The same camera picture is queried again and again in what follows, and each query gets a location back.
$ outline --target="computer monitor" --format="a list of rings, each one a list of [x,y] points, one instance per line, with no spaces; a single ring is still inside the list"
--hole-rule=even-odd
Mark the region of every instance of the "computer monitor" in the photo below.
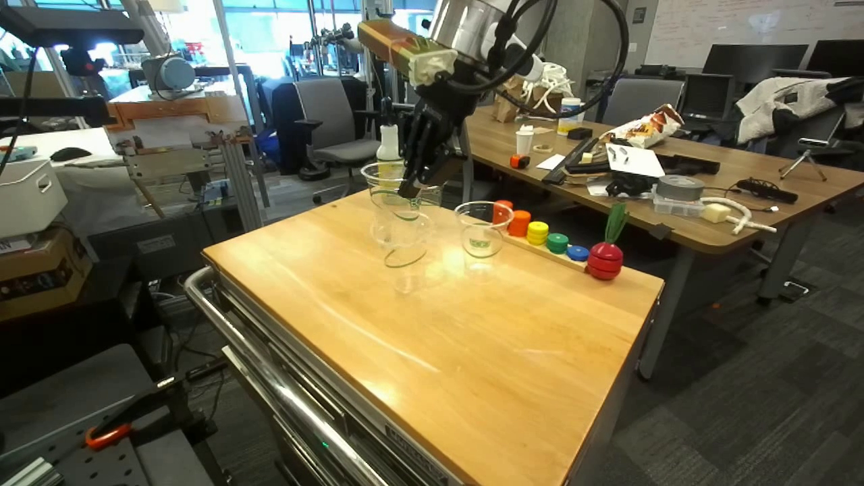
[[[679,102],[686,125],[717,125],[728,118],[736,98],[736,77],[730,74],[690,74]]]
[[[802,67],[809,43],[714,43],[705,74],[732,74],[738,87],[752,90],[775,67]]]
[[[818,42],[809,59],[809,70],[826,70],[832,77],[864,77],[864,37]]]

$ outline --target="cable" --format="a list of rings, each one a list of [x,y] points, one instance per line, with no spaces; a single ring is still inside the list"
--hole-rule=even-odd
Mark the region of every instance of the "cable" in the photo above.
[[[602,0],[614,17],[616,17],[616,27],[620,27],[620,59],[614,74],[602,81],[602,87],[595,93],[595,98],[590,98],[579,110],[568,110],[568,114],[548,114],[548,110],[535,110],[532,105],[526,105],[525,100],[508,96],[508,93],[498,93],[499,98],[505,98],[510,105],[517,105],[521,114],[529,117],[545,117],[545,118],[563,118],[563,117],[579,117],[593,110],[595,105],[599,105],[616,87],[616,81],[624,74],[624,63],[626,63],[626,47],[630,47],[630,31],[626,31],[626,20],[624,12],[614,2],[614,0]]]
[[[736,208],[741,216],[725,216],[728,222],[736,224],[736,236],[742,232],[746,228],[755,228],[755,231],[764,231],[764,232],[778,232],[778,228],[771,228],[771,224],[761,224],[761,222],[755,222],[755,210],[738,199],[730,199],[730,198],[703,198],[699,206],[728,206],[728,208]]]
[[[517,27],[517,20],[518,20],[526,8],[532,8],[535,2],[537,2],[537,0],[526,0],[513,17],[505,15],[505,17],[499,20],[499,25],[510,25],[510,23],[513,23],[513,27]],[[548,0],[548,2],[545,2],[543,20],[541,20],[532,42],[526,43],[526,48],[521,52],[521,58],[518,58],[510,67],[505,67],[499,77],[490,78],[487,83],[463,83],[463,81],[458,81],[458,78],[452,78],[452,77],[444,77],[444,81],[447,81],[455,93],[463,93],[463,96],[485,96],[485,93],[491,93],[491,90],[503,87],[503,83],[505,83],[510,77],[517,77],[517,74],[521,70],[521,66],[537,52],[537,47],[543,43],[543,37],[545,37],[545,33],[548,33],[548,25],[552,25],[555,17],[557,17],[557,8],[560,8],[560,0]]]
[[[201,348],[192,348],[192,345],[182,345],[185,353],[194,353],[194,357],[206,357],[206,359],[223,359],[223,353],[212,353],[212,351],[201,351]]]
[[[12,160],[13,148],[17,148],[20,133],[22,133],[24,118],[28,118],[28,100],[31,100],[31,93],[32,93],[35,54],[38,54],[38,48],[31,52],[31,66],[28,66],[28,78],[24,78],[24,96],[22,96],[22,105],[20,105],[20,118],[17,118],[17,129],[12,133],[12,140],[9,140],[9,147],[5,147],[5,154],[4,154],[4,160],[0,160],[0,177],[4,177],[9,160]]]
[[[212,415],[209,415],[209,422],[217,422],[217,411],[220,411],[220,406],[223,406],[224,378],[227,378],[227,370],[220,370],[220,380],[217,380],[217,391],[213,391],[213,402],[212,402]]]

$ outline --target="clear plastic cup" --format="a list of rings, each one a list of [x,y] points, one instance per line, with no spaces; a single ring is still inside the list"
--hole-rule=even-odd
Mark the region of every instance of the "clear plastic cup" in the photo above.
[[[405,181],[405,163],[371,163],[359,174],[368,181],[371,199],[375,206],[371,236],[379,243],[385,243],[393,224],[421,220],[421,208],[441,198],[439,187],[421,187],[417,198],[402,198],[401,187]]]
[[[381,228],[381,249],[386,267],[412,267],[421,263],[429,252],[432,224],[428,214],[417,214],[414,220],[393,220]]]
[[[463,249],[475,260],[491,260],[513,222],[513,208],[498,199],[468,199],[455,208],[463,231]]]

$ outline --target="wooden table top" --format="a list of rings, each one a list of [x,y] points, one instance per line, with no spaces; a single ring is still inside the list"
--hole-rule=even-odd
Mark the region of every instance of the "wooden table top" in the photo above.
[[[548,171],[541,171],[537,164],[552,154],[568,154],[576,144],[564,136],[557,136],[552,121],[532,121],[537,128],[552,128],[548,136],[535,136],[535,154],[532,164],[526,171],[510,171],[508,160],[513,154],[517,144],[517,128],[518,121],[503,125],[495,121],[495,108],[485,105],[468,118],[468,140],[475,163],[505,171],[513,179],[541,183]],[[595,133],[606,133],[606,125],[587,125]],[[757,152],[741,152],[728,147],[709,147],[694,140],[671,137],[660,147],[655,147],[657,154],[684,154],[697,160],[714,160],[721,163],[721,171],[717,177],[697,177],[705,183],[709,198],[721,198],[725,190],[736,187],[742,179],[764,179],[778,183],[786,191],[798,191],[799,199],[794,206],[782,206],[778,214],[755,214],[755,222],[783,228],[805,214],[813,214],[832,199],[856,191],[864,187],[864,174],[842,171],[842,168],[826,168],[830,181],[821,181],[818,174],[809,164],[798,168],[786,181],[782,181],[778,171],[788,164],[788,160],[767,158]],[[587,177],[570,177],[563,187],[548,187],[552,191],[568,195],[579,199],[587,208],[607,210],[611,198],[593,198],[587,190]],[[767,199],[752,198],[752,195],[728,195],[748,208],[767,208]],[[686,216],[671,216],[655,210],[649,199],[630,199],[630,222],[644,231],[671,231],[671,241],[679,245],[694,249],[699,253],[728,253],[732,249],[741,249],[752,243],[760,232],[742,231],[741,236],[732,236],[732,224],[710,224],[703,220],[686,220]]]
[[[429,208],[429,253],[389,270],[371,239],[368,198],[246,232],[206,256],[468,478],[563,483],[661,280],[624,267],[602,285],[513,241],[481,272],[441,208]]]

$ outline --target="paper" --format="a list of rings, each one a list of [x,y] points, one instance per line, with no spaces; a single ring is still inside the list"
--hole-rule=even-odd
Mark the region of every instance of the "paper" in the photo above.
[[[634,174],[649,179],[667,177],[657,154],[649,148],[607,144],[606,158],[616,174]]]
[[[606,183],[590,183],[593,198],[607,198]]]
[[[555,171],[555,168],[560,168],[563,164],[563,154],[555,154],[555,158],[548,158],[548,160],[543,160],[537,168],[543,168],[543,171]]]
[[[657,147],[667,137],[672,137],[682,129],[682,114],[676,105],[665,102],[649,117],[633,118],[621,128],[614,128],[611,136],[620,140],[626,140],[630,147]]]

